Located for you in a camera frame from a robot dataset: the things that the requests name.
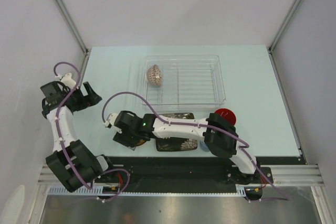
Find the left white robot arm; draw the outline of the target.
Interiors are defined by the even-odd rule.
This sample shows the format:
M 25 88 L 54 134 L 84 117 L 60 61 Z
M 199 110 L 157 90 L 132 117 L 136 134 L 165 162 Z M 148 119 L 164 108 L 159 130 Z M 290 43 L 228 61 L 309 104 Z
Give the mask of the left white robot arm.
M 49 121 L 54 138 L 53 151 L 46 157 L 46 164 L 71 193 L 82 186 L 88 186 L 98 177 L 110 182 L 116 175 L 116 169 L 109 165 L 106 156 L 95 156 L 76 136 L 73 113 L 94 106 L 102 100 L 88 82 L 83 86 L 87 95 L 77 89 L 62 107 L 59 105 L 70 94 L 70 87 L 60 81 L 40 87 L 45 95 L 41 102 L 42 115 Z

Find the clear wire dish rack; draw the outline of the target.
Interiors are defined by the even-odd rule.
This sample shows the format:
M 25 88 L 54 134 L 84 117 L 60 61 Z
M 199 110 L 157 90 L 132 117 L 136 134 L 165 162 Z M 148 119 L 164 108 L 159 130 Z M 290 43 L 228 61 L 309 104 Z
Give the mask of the clear wire dish rack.
M 161 87 L 146 81 L 146 71 L 158 65 Z M 220 108 L 226 102 L 218 55 L 151 55 L 144 58 L 141 95 L 157 111 Z

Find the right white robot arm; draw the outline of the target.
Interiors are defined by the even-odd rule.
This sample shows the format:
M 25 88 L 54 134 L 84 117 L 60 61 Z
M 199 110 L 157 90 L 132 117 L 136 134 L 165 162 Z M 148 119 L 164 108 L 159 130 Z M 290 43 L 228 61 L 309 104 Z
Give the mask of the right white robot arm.
M 197 140 L 203 142 L 216 157 L 234 163 L 236 167 L 230 173 L 231 181 L 248 185 L 261 177 L 256 158 L 246 153 L 249 145 L 238 137 L 233 125 L 215 113 L 196 120 L 155 114 L 145 114 L 140 118 L 131 111 L 121 111 L 111 113 L 105 126 L 116 130 L 115 142 L 129 148 L 151 139 Z

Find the yellow round plate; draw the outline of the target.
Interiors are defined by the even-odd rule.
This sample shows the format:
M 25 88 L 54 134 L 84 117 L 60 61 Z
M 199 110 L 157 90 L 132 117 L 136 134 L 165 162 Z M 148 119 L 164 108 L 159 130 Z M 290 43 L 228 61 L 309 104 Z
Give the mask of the yellow round plate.
M 145 144 L 146 142 L 147 142 L 146 140 L 140 140 L 140 141 L 138 142 L 138 144 L 136 145 L 136 147 L 139 147 L 139 146 Z

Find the red-white patterned bowl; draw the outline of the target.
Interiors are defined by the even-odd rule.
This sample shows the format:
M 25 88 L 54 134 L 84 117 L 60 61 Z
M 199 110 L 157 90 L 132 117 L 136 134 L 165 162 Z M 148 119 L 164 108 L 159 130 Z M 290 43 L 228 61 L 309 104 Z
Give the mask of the red-white patterned bowl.
M 158 65 L 153 65 L 151 66 L 147 71 L 146 71 L 146 81 L 157 87 L 161 87 L 163 83 L 163 77 L 162 73 L 158 67 Z

